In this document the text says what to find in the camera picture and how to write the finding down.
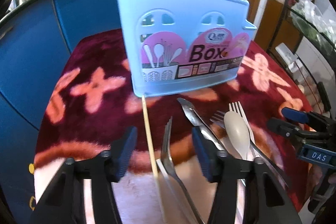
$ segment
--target fork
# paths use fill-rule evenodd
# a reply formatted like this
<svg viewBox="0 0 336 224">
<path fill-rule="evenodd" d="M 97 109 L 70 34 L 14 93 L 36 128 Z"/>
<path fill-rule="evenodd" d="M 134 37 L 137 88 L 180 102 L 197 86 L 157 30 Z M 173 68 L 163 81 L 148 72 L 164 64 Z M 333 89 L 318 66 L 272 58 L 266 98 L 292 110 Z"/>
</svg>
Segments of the fork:
<svg viewBox="0 0 336 224">
<path fill-rule="evenodd" d="M 218 112 L 218 113 L 214 113 L 214 115 L 211 117 L 210 121 L 215 123 L 216 125 L 220 126 L 221 128 L 225 129 L 225 125 L 224 125 L 225 112 L 222 112 L 220 110 L 217 110 L 216 112 Z"/>
<path fill-rule="evenodd" d="M 163 142 L 162 142 L 162 148 L 161 148 L 161 156 L 160 156 L 160 160 L 162 162 L 162 165 L 164 167 L 164 169 L 166 170 L 167 174 L 170 175 L 174 180 L 176 180 L 176 182 L 179 184 L 179 186 L 181 187 L 184 196 L 186 197 L 191 210 L 194 213 L 194 216 L 197 220 L 198 224 L 205 224 L 204 221 L 202 220 L 193 200 L 191 199 L 191 196 L 188 193 L 187 188 L 185 187 L 184 183 L 180 180 L 180 178 L 178 177 L 178 175 L 176 174 L 175 171 L 175 167 L 174 167 L 174 163 L 173 160 L 171 158 L 171 154 L 170 154 L 170 135 L 171 135 L 171 125 L 172 125 L 172 120 L 173 117 L 170 117 L 166 127 L 165 127 L 165 134 L 163 136 Z"/>
<path fill-rule="evenodd" d="M 241 105 L 240 102 L 235 102 L 235 103 L 231 103 L 229 104 L 229 110 L 230 111 L 234 111 L 236 113 L 238 113 L 243 120 L 245 121 L 248 129 L 249 129 L 249 135 L 250 135 L 250 145 L 254 148 L 252 149 L 252 154 L 254 157 L 258 156 L 254 150 L 256 150 L 259 155 L 266 161 L 268 162 L 271 167 L 273 168 L 273 170 L 278 173 L 278 175 L 282 178 L 283 182 L 287 185 L 288 188 L 291 188 L 291 182 L 289 177 L 286 175 L 286 173 L 280 168 L 278 167 L 274 162 L 272 162 L 255 144 L 255 140 L 254 140 L 254 135 L 253 135 L 253 131 L 249 125 L 249 122 L 247 120 L 247 117 L 245 115 L 244 109 Z"/>
</svg>

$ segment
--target fuzzy tablecloth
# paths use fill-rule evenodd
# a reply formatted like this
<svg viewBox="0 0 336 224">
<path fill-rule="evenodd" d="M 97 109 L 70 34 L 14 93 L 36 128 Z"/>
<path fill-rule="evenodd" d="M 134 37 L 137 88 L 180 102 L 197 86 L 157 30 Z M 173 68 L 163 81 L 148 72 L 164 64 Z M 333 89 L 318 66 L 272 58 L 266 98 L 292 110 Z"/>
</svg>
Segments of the fuzzy tablecloth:
<svg viewBox="0 0 336 224">
<path fill-rule="evenodd" d="M 295 159 L 288 141 L 266 129 L 271 117 L 281 117 L 287 106 L 310 111 L 304 95 L 288 75 L 254 42 L 251 43 L 238 77 L 227 83 L 178 95 L 147 99 L 152 138 L 159 157 L 165 124 L 173 116 L 171 153 L 176 170 L 186 184 L 204 219 L 208 218 L 215 191 L 202 176 L 194 156 L 190 131 L 178 97 L 191 101 L 205 121 L 216 110 L 228 111 L 240 101 L 253 130 L 257 146 L 292 179 L 288 191 L 297 210 L 303 205 L 308 165 Z M 224 130 L 211 124 L 227 143 Z M 138 142 L 129 172 L 114 184 L 117 205 L 124 224 L 162 223 L 151 175 L 141 99 L 132 92 L 131 75 L 121 30 L 87 37 L 73 51 L 45 112 L 35 156 L 35 192 L 38 200 L 65 158 L 94 157 L 108 149 L 125 128 L 138 128 Z M 93 223 L 90 181 L 85 182 L 88 223 Z M 185 223 L 169 193 L 163 193 L 167 219 Z"/>
</svg>

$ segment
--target red blanket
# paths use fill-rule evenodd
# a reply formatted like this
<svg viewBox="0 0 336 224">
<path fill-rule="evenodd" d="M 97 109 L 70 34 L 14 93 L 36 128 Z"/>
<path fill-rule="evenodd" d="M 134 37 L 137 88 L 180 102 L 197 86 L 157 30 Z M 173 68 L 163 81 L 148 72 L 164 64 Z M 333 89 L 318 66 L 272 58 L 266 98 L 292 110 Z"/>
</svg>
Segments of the red blanket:
<svg viewBox="0 0 336 224">
<path fill-rule="evenodd" d="M 171 153 L 177 169 L 194 156 L 192 125 L 177 102 L 178 97 L 191 101 L 208 122 L 216 110 L 228 111 L 230 102 L 240 101 L 257 146 L 291 177 L 293 187 L 288 194 L 297 210 L 302 207 L 308 165 L 296 160 L 290 143 L 267 131 L 265 125 L 271 117 L 280 118 L 280 110 L 285 106 L 305 111 L 311 107 L 290 77 L 256 43 L 251 43 L 235 80 L 203 90 L 147 99 L 157 157 L 165 124 L 173 116 Z M 220 138 L 225 138 L 224 130 L 209 124 Z M 136 176 L 150 172 L 151 167 L 141 99 L 132 92 L 122 32 L 112 30 L 83 39 L 66 64 L 43 118 L 34 162 L 36 198 L 52 175 L 47 175 L 46 166 L 53 166 L 55 172 L 64 158 L 94 157 L 129 125 L 138 128 L 138 143 L 129 169 L 129 174 Z M 136 195 L 137 191 L 130 190 L 130 197 L 132 194 Z M 211 204 L 206 207 L 204 217 Z M 128 218 L 134 220 L 126 209 L 122 218 L 124 222 Z M 157 223 L 154 219 L 144 216 L 142 220 Z"/>
</svg>

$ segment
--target chopstick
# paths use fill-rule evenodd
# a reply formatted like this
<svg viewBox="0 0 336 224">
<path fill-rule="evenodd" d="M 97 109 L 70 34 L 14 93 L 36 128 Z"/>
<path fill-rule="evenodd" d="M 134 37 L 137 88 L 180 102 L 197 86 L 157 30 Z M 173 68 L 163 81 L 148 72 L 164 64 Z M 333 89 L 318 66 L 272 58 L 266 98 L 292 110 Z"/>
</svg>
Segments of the chopstick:
<svg viewBox="0 0 336 224">
<path fill-rule="evenodd" d="M 159 185 L 159 172 L 158 172 L 158 167 L 156 165 L 156 160 L 155 160 L 154 146 L 153 146 L 153 141 L 152 141 L 151 128 L 149 125 L 149 118 L 148 118 L 145 95 L 142 96 L 142 112 L 143 112 L 143 120 L 145 122 L 145 131 L 146 131 L 147 145 L 148 145 L 148 151 L 149 151 L 149 158 L 151 161 L 152 172 L 153 172 L 153 177 L 155 181 L 155 187 L 157 190 L 157 194 L 159 196 L 159 205 L 161 209 L 161 215 L 163 218 L 163 222 L 167 223 L 166 216 L 165 216 L 164 209 L 163 209 L 163 204 L 162 204 L 161 191 L 160 191 L 160 185 Z"/>
</svg>

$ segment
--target blue cabinet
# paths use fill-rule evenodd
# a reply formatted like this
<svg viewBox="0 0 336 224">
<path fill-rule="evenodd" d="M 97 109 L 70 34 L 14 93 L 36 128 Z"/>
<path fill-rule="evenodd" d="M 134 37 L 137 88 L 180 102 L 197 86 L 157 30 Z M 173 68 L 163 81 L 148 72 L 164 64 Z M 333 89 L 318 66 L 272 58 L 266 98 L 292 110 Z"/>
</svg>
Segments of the blue cabinet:
<svg viewBox="0 0 336 224">
<path fill-rule="evenodd" d="M 70 56 L 52 0 L 29 5 L 0 29 L 1 36 L 0 94 L 39 128 Z"/>
<path fill-rule="evenodd" d="M 32 210 L 34 162 L 38 131 L 26 122 L 0 95 L 0 184 L 18 224 L 28 223 Z"/>
<path fill-rule="evenodd" d="M 71 52 L 85 37 L 121 28 L 117 0 L 54 1 Z"/>
</svg>

